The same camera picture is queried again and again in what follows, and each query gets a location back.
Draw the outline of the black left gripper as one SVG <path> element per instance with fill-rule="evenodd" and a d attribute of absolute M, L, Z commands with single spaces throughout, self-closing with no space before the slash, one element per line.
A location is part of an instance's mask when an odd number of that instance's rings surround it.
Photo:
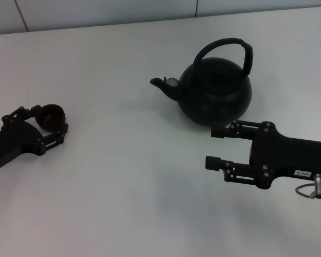
<path fill-rule="evenodd" d="M 64 143 L 68 131 L 65 123 L 59 130 L 43 136 L 39 130 L 25 120 L 36 117 L 42 107 L 36 105 L 31 109 L 19 107 L 9 115 L 2 117 L 4 125 L 0 131 L 0 168 L 25 153 L 44 155 L 48 150 Z"/>

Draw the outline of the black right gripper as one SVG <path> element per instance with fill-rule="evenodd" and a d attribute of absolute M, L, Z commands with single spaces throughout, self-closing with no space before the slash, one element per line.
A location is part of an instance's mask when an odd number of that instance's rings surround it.
<path fill-rule="evenodd" d="M 321 142 L 286 137 L 274 123 L 234 120 L 229 126 L 213 125 L 211 137 L 252 140 L 250 165 L 206 156 L 205 168 L 222 171 L 226 182 L 267 190 L 279 177 L 313 181 L 321 175 Z"/>

